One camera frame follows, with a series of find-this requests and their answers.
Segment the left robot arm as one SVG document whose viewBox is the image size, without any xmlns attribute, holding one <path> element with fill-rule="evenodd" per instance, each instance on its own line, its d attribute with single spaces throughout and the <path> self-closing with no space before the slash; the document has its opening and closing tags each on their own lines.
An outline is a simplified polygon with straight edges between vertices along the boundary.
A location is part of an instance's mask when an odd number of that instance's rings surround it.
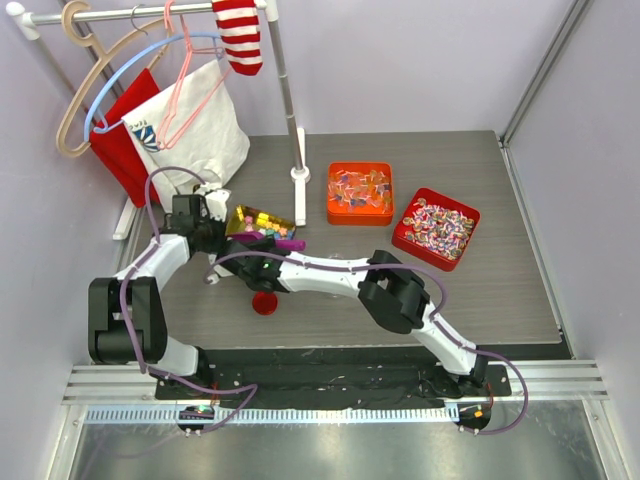
<svg viewBox="0 0 640 480">
<path fill-rule="evenodd" d="M 97 364 L 136 362 L 157 379 L 175 382 L 190 398 L 205 397 L 213 375 L 204 351 L 168 333 L 161 291 L 196 253 L 215 255 L 226 243 L 226 189 L 175 195 L 172 211 L 147 248 L 113 277 L 88 288 L 88 351 Z"/>
</svg>

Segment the purple plastic scoop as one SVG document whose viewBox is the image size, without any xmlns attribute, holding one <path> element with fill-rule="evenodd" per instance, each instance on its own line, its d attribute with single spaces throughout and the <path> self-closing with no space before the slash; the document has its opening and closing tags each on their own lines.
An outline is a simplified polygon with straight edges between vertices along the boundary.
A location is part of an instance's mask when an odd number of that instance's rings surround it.
<svg viewBox="0 0 640 480">
<path fill-rule="evenodd" d="M 230 235 L 231 239 L 237 240 L 243 244 L 249 244 L 262 240 L 273 240 L 277 248 L 302 252 L 306 249 L 306 242 L 295 239 L 277 239 L 274 236 L 265 236 L 259 232 L 241 232 Z"/>
</svg>

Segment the orange candy box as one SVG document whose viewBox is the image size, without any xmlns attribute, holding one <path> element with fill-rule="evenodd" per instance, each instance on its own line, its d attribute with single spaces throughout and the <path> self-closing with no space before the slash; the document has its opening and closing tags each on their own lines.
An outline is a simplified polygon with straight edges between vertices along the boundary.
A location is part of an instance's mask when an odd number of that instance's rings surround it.
<svg viewBox="0 0 640 480">
<path fill-rule="evenodd" d="M 333 162 L 327 176 L 327 220 L 338 226 L 388 226 L 394 215 L 391 165 Z"/>
</svg>

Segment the red white striped sock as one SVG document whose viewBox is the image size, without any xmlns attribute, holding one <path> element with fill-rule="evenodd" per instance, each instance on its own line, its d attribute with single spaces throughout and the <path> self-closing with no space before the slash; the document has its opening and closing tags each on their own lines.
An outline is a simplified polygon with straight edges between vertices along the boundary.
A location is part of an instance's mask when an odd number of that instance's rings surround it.
<svg viewBox="0 0 640 480">
<path fill-rule="evenodd" d="M 255 76 L 263 66 L 258 11 L 252 0 L 212 1 L 218 33 L 231 68 Z"/>
</svg>

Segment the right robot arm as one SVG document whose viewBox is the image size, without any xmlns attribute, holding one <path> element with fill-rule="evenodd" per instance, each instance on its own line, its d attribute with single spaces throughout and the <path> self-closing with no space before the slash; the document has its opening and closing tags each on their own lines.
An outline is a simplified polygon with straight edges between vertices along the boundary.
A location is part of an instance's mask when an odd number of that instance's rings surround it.
<svg viewBox="0 0 640 480">
<path fill-rule="evenodd" d="M 229 240 L 211 262 L 205 278 L 223 271 L 256 292 L 319 292 L 358 300 L 382 329 L 417 340 L 440 362 L 453 386 L 472 395 L 488 381 L 487 360 L 441 315 L 447 301 L 442 282 L 436 304 L 418 276 L 419 269 L 387 251 L 368 258 L 330 259 L 275 246 Z"/>
</svg>

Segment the red jar lid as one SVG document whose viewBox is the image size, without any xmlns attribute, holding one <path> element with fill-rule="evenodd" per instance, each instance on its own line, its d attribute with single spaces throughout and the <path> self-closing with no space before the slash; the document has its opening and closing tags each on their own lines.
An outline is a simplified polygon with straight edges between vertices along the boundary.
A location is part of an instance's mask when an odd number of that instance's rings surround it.
<svg viewBox="0 0 640 480">
<path fill-rule="evenodd" d="M 275 293 L 257 292 L 252 299 L 252 307 L 259 315 L 271 315 L 278 308 L 278 297 Z"/>
</svg>

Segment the red lollipop box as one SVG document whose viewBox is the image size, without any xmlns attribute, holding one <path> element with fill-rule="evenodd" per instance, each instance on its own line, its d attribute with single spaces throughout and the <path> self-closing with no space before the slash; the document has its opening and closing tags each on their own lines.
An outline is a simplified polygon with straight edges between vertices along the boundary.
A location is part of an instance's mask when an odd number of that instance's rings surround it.
<svg viewBox="0 0 640 480">
<path fill-rule="evenodd" d="M 478 210 L 422 187 L 396 224 L 391 243 L 444 272 L 451 272 L 462 259 L 480 219 Z"/>
</svg>

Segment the red cloth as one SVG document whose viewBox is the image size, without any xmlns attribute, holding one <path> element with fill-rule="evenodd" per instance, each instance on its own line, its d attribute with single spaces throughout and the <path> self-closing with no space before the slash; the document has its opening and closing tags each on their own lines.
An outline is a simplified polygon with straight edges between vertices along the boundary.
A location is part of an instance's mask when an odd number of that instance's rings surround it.
<svg viewBox="0 0 640 480">
<path fill-rule="evenodd" d="M 144 68 L 114 105 L 105 118 L 109 126 L 114 125 L 131 110 L 160 92 L 150 70 Z M 131 141 L 126 127 L 116 125 L 106 133 L 90 132 L 90 148 L 104 166 L 124 188 L 137 208 L 145 206 L 145 182 L 147 170 Z"/>
</svg>

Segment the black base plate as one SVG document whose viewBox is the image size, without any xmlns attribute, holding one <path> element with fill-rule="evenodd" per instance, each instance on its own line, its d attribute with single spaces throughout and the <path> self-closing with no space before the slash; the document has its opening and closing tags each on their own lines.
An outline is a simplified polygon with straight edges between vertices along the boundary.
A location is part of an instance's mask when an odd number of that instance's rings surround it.
<svg viewBox="0 0 640 480">
<path fill-rule="evenodd" d="M 212 385 L 256 384 L 255 409 L 439 408 L 446 400 L 507 397 L 507 369 L 489 365 L 479 384 L 454 379 L 419 346 L 227 349 L 206 352 Z"/>
</svg>

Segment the wooden clothes hanger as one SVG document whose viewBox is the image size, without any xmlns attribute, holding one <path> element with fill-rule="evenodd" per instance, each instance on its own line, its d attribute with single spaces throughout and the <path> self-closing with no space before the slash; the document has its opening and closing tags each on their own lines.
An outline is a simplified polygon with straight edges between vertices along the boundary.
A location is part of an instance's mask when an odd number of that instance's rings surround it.
<svg viewBox="0 0 640 480">
<path fill-rule="evenodd" d="M 151 22 L 143 24 L 139 30 L 130 31 L 116 41 L 111 47 L 106 48 L 94 33 L 89 32 L 81 34 L 72 26 L 76 14 L 90 13 L 90 11 L 91 8 L 87 1 L 69 1 L 63 7 L 61 13 L 61 27 L 66 36 L 75 45 L 92 50 L 96 55 L 93 66 L 75 90 L 56 134 L 56 147 L 62 155 L 68 158 L 79 157 L 84 154 L 90 146 L 90 142 L 88 140 L 82 140 L 78 146 L 70 146 L 67 143 L 67 136 L 73 120 L 76 115 L 80 113 L 81 109 L 85 111 L 90 121 L 93 120 L 93 114 L 88 113 L 89 108 L 85 104 L 85 98 L 87 97 L 91 87 L 102 75 L 105 68 L 110 66 L 110 62 L 126 46 L 130 45 L 134 40 L 141 39 L 144 34 L 150 33 L 153 30 L 158 30 L 160 27 L 164 26 L 163 20 L 152 20 Z"/>
</svg>

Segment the white cloth bag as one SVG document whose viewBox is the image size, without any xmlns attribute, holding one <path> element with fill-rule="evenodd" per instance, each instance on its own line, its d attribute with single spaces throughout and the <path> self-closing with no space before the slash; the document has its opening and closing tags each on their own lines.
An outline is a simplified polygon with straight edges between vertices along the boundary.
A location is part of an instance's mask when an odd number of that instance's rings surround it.
<svg viewBox="0 0 640 480">
<path fill-rule="evenodd" d="M 241 130 L 219 62 L 188 74 L 178 95 L 170 86 L 123 116 L 123 124 L 167 211 L 175 194 L 198 179 L 224 187 L 245 162 L 250 141 Z"/>
</svg>

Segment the aluminium rail frame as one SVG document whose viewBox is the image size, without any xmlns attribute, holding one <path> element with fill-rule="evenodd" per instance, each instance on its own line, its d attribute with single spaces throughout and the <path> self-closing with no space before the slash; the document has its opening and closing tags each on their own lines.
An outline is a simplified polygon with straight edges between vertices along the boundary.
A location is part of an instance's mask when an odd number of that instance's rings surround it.
<svg viewBox="0 0 640 480">
<path fill-rule="evenodd" d="M 54 479 L 623 479 L 589 360 L 525 360 L 507 397 L 439 408 L 255 409 L 168 393 L 134 367 L 73 369 Z"/>
</svg>

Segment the white clothes rack stand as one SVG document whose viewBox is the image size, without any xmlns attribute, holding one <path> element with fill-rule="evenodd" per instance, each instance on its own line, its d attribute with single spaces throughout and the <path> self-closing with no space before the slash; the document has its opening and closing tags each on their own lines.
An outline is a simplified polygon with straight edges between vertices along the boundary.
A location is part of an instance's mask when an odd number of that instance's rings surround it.
<svg viewBox="0 0 640 480">
<path fill-rule="evenodd" d="M 287 124 L 287 130 L 289 139 L 293 146 L 293 159 L 294 166 L 291 169 L 291 179 L 294 183 L 294 220 L 298 226 L 304 226 L 306 224 L 306 183 L 311 178 L 310 170 L 306 166 L 306 146 L 305 146 L 305 129 L 298 126 L 296 122 L 294 104 L 291 96 L 289 80 L 285 64 L 285 56 L 283 52 L 281 35 L 279 30 L 279 13 L 277 9 L 277 3 L 275 1 L 257 1 L 256 7 L 259 10 L 265 12 L 266 21 L 269 27 L 270 40 L 275 58 L 277 75 L 280 83 L 280 89 L 285 110 L 285 119 Z M 34 43 L 38 48 L 40 55 L 46 61 L 49 68 L 57 76 L 58 80 L 62 82 L 71 93 L 72 97 L 75 90 L 78 87 L 74 87 L 65 71 L 60 64 L 56 61 L 51 51 L 47 47 L 44 40 L 42 40 L 38 28 L 46 25 L 61 25 L 61 13 L 60 14 L 35 14 L 26 10 L 22 3 L 17 1 L 11 1 L 6 4 L 6 14 L 13 20 L 18 30 L 23 34 L 24 38 Z M 102 21 L 115 21 L 128 19 L 130 21 L 136 18 L 155 18 L 156 20 L 163 14 L 169 15 L 188 15 L 199 14 L 209 12 L 211 10 L 211 3 L 187 3 L 187 4 L 173 4 L 169 8 L 164 8 L 161 5 L 158 6 L 135 6 L 129 9 L 118 10 L 104 10 L 104 11 L 90 11 L 90 13 L 76 14 L 73 20 L 72 26 L 78 33 L 86 34 L 93 33 L 88 24 L 91 22 Z M 134 25 L 134 30 L 139 30 L 141 26 Z M 92 50 L 89 50 L 94 60 L 96 55 Z M 102 73 L 102 77 L 105 78 L 103 89 L 98 95 L 98 99 L 102 100 L 107 92 L 113 93 L 114 96 L 119 96 L 122 93 L 122 89 L 119 83 L 119 77 L 122 74 L 120 70 L 115 71 L 110 66 L 106 67 Z M 93 114 L 95 118 L 95 109 L 88 107 L 89 114 Z"/>
</svg>

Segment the gold tin of star candies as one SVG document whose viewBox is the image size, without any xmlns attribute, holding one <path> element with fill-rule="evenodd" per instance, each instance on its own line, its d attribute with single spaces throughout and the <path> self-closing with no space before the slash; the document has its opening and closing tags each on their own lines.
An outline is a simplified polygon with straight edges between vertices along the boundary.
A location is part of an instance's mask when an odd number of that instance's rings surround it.
<svg viewBox="0 0 640 480">
<path fill-rule="evenodd" d="M 230 213 L 226 226 L 226 235 L 259 233 L 276 239 L 292 240 L 296 225 L 293 221 L 272 213 L 239 204 Z"/>
</svg>

